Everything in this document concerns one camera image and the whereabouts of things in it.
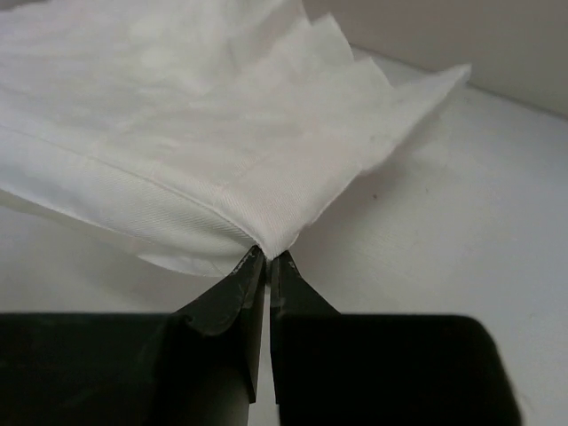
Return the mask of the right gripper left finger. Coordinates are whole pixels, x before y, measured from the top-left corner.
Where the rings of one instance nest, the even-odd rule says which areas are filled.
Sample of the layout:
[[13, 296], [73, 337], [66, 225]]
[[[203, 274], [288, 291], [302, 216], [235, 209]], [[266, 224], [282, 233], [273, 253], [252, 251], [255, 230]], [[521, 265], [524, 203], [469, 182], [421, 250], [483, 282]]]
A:
[[163, 376], [166, 425], [245, 425], [256, 402], [265, 258], [251, 248], [172, 317]]

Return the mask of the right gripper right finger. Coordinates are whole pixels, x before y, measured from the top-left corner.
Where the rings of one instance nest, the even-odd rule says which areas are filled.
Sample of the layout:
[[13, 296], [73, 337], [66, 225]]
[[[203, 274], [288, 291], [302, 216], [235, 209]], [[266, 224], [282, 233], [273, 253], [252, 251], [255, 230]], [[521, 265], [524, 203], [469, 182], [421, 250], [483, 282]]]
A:
[[345, 414], [341, 314], [299, 272], [289, 252], [272, 262], [270, 353], [282, 425], [339, 425]]

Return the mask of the white pleated skirt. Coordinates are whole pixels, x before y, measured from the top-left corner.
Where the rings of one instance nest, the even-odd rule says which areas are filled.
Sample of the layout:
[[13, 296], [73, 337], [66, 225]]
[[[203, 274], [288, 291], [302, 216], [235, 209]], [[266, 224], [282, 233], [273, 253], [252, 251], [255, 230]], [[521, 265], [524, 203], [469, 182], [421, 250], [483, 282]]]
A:
[[176, 272], [274, 259], [428, 137], [467, 65], [392, 86], [299, 1], [1, 13], [1, 203]]

